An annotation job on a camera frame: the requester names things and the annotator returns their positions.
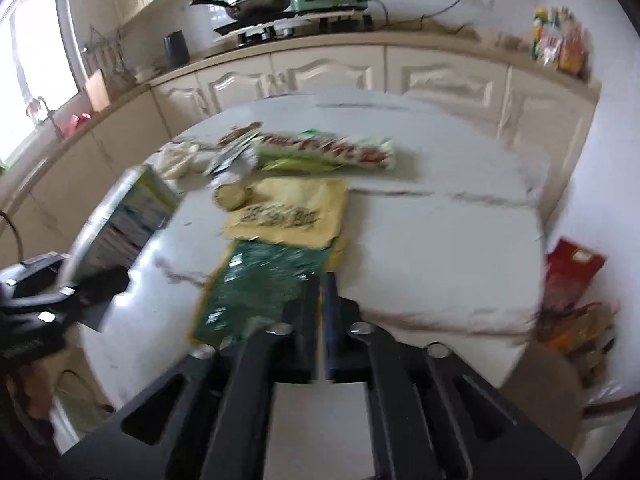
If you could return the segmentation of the milk carton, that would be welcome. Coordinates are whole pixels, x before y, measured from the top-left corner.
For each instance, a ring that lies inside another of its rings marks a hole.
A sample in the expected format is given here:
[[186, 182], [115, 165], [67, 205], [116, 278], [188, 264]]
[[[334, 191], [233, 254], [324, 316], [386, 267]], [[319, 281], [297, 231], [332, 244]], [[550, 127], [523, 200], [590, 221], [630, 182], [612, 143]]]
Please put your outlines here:
[[129, 270], [181, 202], [149, 165], [127, 169], [74, 240], [58, 284], [80, 297], [78, 321], [98, 330], [113, 298], [126, 292]]

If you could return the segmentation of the green snack bag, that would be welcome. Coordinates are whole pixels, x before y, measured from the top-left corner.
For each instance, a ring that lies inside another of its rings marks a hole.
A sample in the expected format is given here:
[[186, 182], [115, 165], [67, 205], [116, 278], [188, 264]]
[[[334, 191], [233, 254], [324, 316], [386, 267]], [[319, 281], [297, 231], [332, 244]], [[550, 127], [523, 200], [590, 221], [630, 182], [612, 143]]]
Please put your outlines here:
[[231, 243], [205, 282], [190, 341], [222, 349], [278, 322], [284, 306], [299, 297], [304, 278], [324, 271], [331, 258], [329, 247]]

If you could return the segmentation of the white wrapper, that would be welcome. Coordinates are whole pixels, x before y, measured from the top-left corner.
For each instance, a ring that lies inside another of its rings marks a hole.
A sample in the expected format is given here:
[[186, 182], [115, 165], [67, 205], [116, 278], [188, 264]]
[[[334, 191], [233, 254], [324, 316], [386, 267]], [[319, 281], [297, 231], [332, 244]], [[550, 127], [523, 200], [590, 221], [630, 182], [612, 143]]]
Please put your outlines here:
[[199, 150], [194, 142], [167, 143], [155, 155], [151, 166], [163, 180], [177, 180], [191, 170]]

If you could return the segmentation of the round brown biscuit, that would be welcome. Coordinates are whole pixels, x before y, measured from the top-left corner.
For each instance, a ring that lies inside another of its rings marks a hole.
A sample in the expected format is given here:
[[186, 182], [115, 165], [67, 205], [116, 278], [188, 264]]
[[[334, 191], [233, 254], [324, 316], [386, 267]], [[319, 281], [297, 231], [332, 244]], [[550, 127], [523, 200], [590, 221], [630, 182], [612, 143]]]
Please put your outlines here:
[[216, 204], [226, 211], [242, 208], [250, 201], [250, 196], [252, 190], [241, 183], [222, 184], [214, 192]]

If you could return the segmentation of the yellow paper bag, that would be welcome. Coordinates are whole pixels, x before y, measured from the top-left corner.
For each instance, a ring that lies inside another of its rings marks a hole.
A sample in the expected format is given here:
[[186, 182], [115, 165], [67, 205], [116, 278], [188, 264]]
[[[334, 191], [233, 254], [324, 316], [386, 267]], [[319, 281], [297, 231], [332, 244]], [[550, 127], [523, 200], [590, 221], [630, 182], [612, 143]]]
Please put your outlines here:
[[341, 233], [348, 199], [344, 179], [275, 177], [248, 187], [250, 199], [228, 214], [232, 240], [323, 249]]

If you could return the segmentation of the small white sachet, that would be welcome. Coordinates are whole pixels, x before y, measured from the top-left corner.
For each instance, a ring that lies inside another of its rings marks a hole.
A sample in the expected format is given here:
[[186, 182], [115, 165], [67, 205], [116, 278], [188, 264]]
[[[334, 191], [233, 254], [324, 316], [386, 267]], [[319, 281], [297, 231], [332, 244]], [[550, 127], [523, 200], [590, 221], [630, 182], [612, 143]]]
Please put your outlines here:
[[206, 176], [214, 176], [228, 170], [233, 162], [252, 145], [256, 136], [259, 136], [258, 132], [250, 133], [244, 140], [239, 140], [230, 148], [226, 148], [207, 166], [204, 174]]

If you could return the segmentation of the brown food scrap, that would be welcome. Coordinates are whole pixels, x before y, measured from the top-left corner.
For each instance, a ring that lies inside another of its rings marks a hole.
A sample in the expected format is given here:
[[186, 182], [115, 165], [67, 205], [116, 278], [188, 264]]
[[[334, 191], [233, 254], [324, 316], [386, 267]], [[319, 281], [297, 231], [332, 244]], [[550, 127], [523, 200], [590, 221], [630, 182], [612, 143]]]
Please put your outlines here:
[[248, 125], [232, 129], [225, 136], [222, 136], [217, 141], [218, 148], [224, 148], [232, 142], [238, 140], [241, 136], [245, 136], [247, 133], [259, 129], [262, 126], [261, 122], [250, 122]]

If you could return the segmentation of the white red long package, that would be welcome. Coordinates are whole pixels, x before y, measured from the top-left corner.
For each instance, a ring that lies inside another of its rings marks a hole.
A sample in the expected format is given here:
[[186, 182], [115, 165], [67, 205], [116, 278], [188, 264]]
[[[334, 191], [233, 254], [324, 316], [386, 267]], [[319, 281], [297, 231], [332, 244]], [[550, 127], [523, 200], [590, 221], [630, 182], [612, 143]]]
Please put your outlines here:
[[391, 170], [396, 165], [391, 138], [340, 136], [319, 130], [259, 133], [253, 140], [257, 155], [267, 158], [310, 159], [333, 166]]

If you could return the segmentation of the kitchen window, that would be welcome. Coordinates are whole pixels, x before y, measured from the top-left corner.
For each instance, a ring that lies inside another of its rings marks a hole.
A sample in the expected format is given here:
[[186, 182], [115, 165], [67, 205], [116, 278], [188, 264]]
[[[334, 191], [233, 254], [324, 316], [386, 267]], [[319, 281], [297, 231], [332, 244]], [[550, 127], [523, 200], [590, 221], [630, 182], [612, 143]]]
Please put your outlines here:
[[56, 0], [17, 0], [1, 20], [1, 162], [34, 132], [27, 113], [42, 99], [55, 112], [78, 95]]

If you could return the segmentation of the lower cream cabinets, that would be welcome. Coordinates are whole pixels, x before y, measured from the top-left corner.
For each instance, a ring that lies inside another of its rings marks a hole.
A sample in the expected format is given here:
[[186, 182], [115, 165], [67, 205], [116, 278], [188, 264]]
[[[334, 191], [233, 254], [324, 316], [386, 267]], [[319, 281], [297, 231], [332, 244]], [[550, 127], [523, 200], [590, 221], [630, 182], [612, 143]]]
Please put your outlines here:
[[467, 120], [506, 148], [538, 148], [550, 164], [541, 218], [559, 207], [601, 93], [515, 53], [444, 38], [297, 40], [193, 63], [142, 84], [24, 174], [1, 180], [2, 209], [21, 223], [30, 254], [70, 244], [128, 167], [202, 120], [246, 102], [329, 89], [385, 91]]

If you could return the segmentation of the round white marble table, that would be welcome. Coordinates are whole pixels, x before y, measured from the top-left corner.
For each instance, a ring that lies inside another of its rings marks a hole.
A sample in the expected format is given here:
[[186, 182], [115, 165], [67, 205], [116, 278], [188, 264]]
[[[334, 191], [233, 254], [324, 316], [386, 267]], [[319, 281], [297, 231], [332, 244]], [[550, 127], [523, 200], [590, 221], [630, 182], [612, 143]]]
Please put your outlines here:
[[[544, 238], [515, 159], [433, 105], [352, 89], [239, 105], [188, 136], [210, 142], [249, 122], [393, 140], [393, 170], [348, 178], [340, 292], [397, 338], [446, 342], [502, 385], [526, 347], [544, 279]], [[201, 290], [228, 245], [224, 220], [207, 184], [186, 182], [180, 209], [145, 247], [128, 290], [97, 330], [81, 330], [114, 405], [188, 351]]]

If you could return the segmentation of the red paper bag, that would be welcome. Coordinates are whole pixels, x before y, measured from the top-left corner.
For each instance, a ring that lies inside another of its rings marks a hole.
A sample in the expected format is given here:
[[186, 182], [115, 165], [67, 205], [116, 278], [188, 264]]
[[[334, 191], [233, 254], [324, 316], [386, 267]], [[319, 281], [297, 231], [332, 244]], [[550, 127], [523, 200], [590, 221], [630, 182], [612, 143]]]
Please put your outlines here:
[[604, 255], [561, 237], [547, 255], [542, 308], [555, 314], [573, 311], [605, 263]]

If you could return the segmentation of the wooden cutting board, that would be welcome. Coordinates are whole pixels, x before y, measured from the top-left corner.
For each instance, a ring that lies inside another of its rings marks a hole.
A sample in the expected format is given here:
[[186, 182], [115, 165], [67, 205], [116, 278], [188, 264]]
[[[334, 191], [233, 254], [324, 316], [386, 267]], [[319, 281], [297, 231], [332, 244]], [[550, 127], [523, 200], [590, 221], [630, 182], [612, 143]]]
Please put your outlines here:
[[101, 113], [111, 106], [111, 98], [108, 94], [103, 70], [96, 70], [89, 76], [85, 84], [85, 90], [92, 109]]

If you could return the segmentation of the dark blue electric kettle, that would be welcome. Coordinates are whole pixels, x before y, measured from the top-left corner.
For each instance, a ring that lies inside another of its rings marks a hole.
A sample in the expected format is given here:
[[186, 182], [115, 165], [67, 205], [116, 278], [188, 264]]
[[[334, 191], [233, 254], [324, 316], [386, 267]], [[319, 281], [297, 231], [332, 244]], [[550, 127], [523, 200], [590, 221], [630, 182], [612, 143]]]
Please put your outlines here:
[[190, 62], [190, 52], [186, 44], [186, 37], [181, 30], [172, 32], [164, 37], [164, 50], [168, 65], [172, 68], [180, 67]]

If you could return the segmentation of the wall utensil rack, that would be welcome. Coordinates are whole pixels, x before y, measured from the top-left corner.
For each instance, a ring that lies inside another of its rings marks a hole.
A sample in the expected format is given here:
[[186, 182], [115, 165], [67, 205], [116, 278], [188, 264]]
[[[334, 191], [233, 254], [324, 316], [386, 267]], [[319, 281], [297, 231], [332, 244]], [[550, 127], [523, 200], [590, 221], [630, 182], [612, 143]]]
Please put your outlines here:
[[82, 45], [80, 54], [87, 74], [92, 75], [99, 70], [107, 88], [124, 91], [136, 84], [122, 53], [118, 29], [111, 36], [105, 36], [90, 25], [89, 38]]

